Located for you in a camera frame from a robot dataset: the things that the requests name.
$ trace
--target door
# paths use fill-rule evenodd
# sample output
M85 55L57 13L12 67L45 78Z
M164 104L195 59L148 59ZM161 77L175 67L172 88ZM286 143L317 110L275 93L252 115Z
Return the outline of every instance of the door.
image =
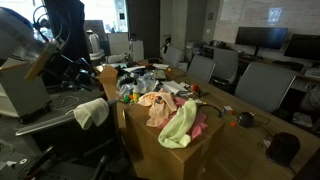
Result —
M130 38L143 41L144 57L160 57L160 0L127 0Z

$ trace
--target bottle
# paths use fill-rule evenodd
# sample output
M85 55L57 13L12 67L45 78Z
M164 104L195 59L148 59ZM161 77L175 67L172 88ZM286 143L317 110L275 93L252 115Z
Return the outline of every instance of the bottle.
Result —
M139 91L139 87L138 87L138 82L137 80L134 80L133 82L133 102L138 102L139 97L140 97L140 91Z

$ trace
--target window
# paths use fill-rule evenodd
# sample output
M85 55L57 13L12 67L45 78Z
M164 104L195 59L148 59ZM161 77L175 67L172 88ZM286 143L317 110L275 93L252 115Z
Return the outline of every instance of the window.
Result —
M35 21L41 21L43 18L48 19L47 16L42 16L43 14L46 14L45 9L38 8L42 5L42 0L0 0L0 6L16 11L17 13L28 19L32 24L34 23L34 19ZM53 38L50 29L41 28L40 31L48 39ZM40 33L36 30L34 30L34 37L37 40L43 41Z
M102 20L106 33L128 32L125 0L81 0L85 20Z

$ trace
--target black monitor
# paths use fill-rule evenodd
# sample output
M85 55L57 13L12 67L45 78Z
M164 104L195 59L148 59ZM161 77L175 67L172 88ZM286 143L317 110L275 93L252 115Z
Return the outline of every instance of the black monitor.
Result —
M239 27L235 44L255 46L254 56L259 48L280 49L288 28L277 27Z
M293 34L284 55L319 63L320 35Z

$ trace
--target white cloth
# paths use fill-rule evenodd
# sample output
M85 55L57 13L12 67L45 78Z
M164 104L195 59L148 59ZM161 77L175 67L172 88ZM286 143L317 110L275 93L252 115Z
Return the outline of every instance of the white cloth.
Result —
M92 122L94 122L96 126L100 126L107 119L109 115L109 105L104 99L98 98L80 104L73 110L73 113L82 129L87 130Z

